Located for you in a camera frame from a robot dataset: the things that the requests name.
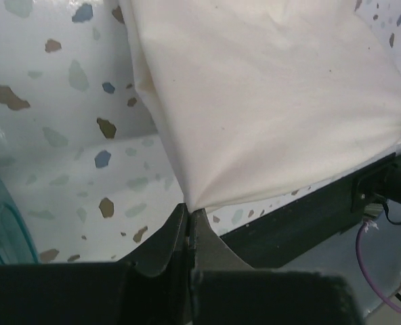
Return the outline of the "cream white t-shirt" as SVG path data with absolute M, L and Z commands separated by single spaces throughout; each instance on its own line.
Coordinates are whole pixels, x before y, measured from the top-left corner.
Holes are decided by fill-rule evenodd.
M 135 90 L 190 211 L 288 194 L 401 138 L 401 75 L 354 1 L 122 1 Z

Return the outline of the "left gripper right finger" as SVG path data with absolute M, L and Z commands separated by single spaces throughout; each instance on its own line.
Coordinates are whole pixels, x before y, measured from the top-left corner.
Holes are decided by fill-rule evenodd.
M 255 269 L 191 216 L 190 293 L 193 324 L 363 324 L 347 282 L 322 272 Z

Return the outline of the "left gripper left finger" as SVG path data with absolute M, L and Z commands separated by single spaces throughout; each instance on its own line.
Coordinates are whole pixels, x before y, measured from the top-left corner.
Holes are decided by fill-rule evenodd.
M 118 261 L 0 265 L 0 324 L 182 324 L 188 217 Z

